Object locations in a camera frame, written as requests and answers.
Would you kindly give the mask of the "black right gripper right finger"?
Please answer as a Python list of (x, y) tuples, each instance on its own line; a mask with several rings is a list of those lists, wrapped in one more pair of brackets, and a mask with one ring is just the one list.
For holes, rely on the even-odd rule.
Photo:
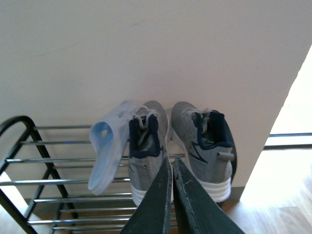
[(181, 234), (244, 233), (207, 194), (179, 157), (174, 160), (173, 174), (175, 214)]

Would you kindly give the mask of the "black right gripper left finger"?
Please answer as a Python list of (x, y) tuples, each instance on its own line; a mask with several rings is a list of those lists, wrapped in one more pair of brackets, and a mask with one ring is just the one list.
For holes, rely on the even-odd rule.
[(142, 202), (120, 232), (122, 234), (168, 234), (171, 194), (172, 171), (169, 160), (165, 157)]

